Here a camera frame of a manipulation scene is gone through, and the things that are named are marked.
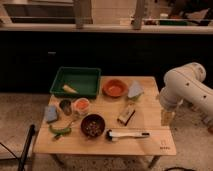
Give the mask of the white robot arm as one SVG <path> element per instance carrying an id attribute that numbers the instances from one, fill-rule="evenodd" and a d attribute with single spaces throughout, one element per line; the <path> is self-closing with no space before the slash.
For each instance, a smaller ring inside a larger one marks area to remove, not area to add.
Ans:
<path id="1" fill-rule="evenodd" d="M 174 111 L 182 100 L 192 103 L 204 114 L 213 117 L 213 89 L 203 83 L 205 78 L 205 68 L 196 62 L 173 68 L 165 73 L 165 86 L 158 95 L 162 106 L 162 126 L 170 125 Z"/>

